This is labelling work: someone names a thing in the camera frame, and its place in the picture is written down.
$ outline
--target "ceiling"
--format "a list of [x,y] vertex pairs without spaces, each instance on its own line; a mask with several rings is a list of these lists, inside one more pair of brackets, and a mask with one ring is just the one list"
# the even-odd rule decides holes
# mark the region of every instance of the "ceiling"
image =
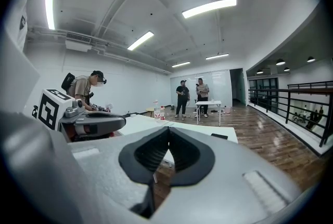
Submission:
[[28,0],[30,42],[64,42],[61,31],[93,36],[107,42],[106,52],[127,48],[147,31],[155,35],[133,52],[133,59],[171,65],[229,53],[246,56],[274,31],[274,18],[288,0],[237,0],[237,6],[184,19],[182,11],[215,0],[55,0],[56,31],[47,28],[44,0]]
[[[285,73],[284,68],[288,67],[290,72],[307,64],[309,56],[316,60],[333,57],[333,35],[331,23],[327,17],[327,11],[320,3],[308,19],[304,22],[299,31],[296,31],[285,44],[267,59],[260,62],[251,70],[247,76],[258,76],[257,70],[263,70],[261,75],[270,75],[277,69],[277,73]],[[276,66],[278,59],[283,59],[284,65]]]

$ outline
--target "black t-shirt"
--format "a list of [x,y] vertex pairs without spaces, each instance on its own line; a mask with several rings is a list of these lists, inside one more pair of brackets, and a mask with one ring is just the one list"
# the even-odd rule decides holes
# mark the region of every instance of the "black t-shirt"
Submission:
[[184,94],[183,95],[179,95],[178,94],[178,98],[184,98],[184,99],[187,99],[188,98],[188,93],[189,93],[189,90],[186,86],[181,86],[179,85],[179,87],[177,87],[177,90],[178,92],[183,92]]

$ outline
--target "cap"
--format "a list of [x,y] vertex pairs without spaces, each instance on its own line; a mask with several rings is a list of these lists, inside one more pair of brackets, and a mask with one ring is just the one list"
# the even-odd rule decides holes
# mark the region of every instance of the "cap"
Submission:
[[98,81],[106,84],[106,79],[104,78],[104,74],[101,71],[93,71],[91,75],[98,75]]

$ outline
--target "white cube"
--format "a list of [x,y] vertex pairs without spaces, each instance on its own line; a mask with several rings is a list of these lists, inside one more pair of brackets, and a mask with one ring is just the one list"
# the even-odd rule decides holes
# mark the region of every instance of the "white cube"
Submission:
[[72,106],[73,100],[75,99],[56,89],[43,89],[37,120],[48,129],[58,130],[59,120],[63,117],[66,108]]

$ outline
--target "doorway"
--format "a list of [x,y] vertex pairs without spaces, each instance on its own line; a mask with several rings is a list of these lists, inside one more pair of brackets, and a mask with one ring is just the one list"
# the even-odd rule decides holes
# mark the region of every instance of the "doorway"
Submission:
[[245,102],[245,83],[243,69],[230,70],[233,106]]

